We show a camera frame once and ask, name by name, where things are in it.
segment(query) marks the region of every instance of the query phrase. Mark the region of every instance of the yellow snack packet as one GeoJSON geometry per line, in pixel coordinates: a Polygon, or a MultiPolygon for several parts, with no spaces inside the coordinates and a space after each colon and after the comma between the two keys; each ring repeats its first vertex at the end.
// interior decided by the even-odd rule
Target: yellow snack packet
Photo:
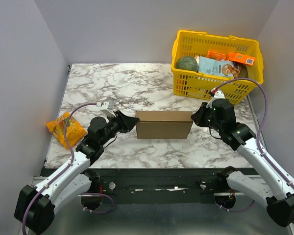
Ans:
{"type": "MultiPolygon", "coordinates": [[[[66,149],[69,149],[64,140],[64,126],[68,117],[70,116],[69,112],[65,112],[62,116],[58,117],[55,121],[51,121],[46,124],[49,131],[57,138],[57,140],[63,144],[66,149]]],[[[69,144],[73,146],[78,142],[82,137],[84,137],[87,132],[84,128],[76,121],[74,117],[70,118],[70,122],[67,126],[67,138],[69,144]]]]}

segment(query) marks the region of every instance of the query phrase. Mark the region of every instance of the box flap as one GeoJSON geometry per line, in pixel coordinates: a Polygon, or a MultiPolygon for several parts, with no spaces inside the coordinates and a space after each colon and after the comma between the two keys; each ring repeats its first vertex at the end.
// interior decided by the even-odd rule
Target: box flap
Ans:
{"type": "Polygon", "coordinates": [[[136,111],[140,121],[189,121],[193,122],[190,111],[136,111]]]}

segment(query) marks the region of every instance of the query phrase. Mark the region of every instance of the watermelon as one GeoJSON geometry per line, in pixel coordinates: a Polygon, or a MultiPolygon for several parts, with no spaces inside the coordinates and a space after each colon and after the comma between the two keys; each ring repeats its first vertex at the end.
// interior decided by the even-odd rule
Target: watermelon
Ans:
{"type": "Polygon", "coordinates": [[[195,58],[185,55],[178,59],[175,68],[179,70],[189,70],[198,72],[198,64],[195,58]]]}

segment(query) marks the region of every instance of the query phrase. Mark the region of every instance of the plastic basket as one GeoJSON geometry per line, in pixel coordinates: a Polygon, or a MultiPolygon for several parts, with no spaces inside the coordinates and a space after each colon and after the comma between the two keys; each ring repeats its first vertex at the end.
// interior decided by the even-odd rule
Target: plastic basket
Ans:
{"type": "MultiPolygon", "coordinates": [[[[234,36],[220,37],[208,35],[206,32],[180,30],[172,49],[171,71],[173,72],[173,92],[177,95],[199,99],[210,99],[209,91],[214,87],[233,78],[207,75],[194,71],[178,70],[175,63],[184,55],[195,57],[206,56],[208,51],[224,54],[238,52],[255,57],[253,66],[246,66],[250,79],[262,84],[263,57],[256,40],[237,38],[234,36]]],[[[225,97],[232,104],[239,103],[256,85],[250,81],[236,81],[222,87],[225,97]]]]}

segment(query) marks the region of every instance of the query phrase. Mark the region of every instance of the orange snack bag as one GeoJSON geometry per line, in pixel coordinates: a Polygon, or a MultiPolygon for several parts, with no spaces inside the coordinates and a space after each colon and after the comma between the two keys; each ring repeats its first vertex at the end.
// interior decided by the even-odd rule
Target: orange snack bag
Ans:
{"type": "Polygon", "coordinates": [[[239,62],[246,65],[253,65],[255,62],[255,57],[249,55],[243,55],[240,53],[229,53],[227,60],[239,62]]]}
{"type": "MultiPolygon", "coordinates": [[[[62,116],[58,117],[55,121],[51,121],[46,124],[49,131],[57,138],[57,140],[63,144],[66,149],[69,149],[64,140],[64,126],[68,117],[70,116],[69,112],[65,112],[62,116]]],[[[69,144],[73,146],[78,142],[82,137],[84,137],[87,132],[84,128],[76,121],[74,117],[70,118],[70,122],[67,126],[67,138],[69,144]]]]}
{"type": "Polygon", "coordinates": [[[226,54],[213,52],[213,51],[208,51],[207,58],[214,59],[214,60],[219,60],[219,61],[220,60],[225,60],[226,59],[226,54]]]}

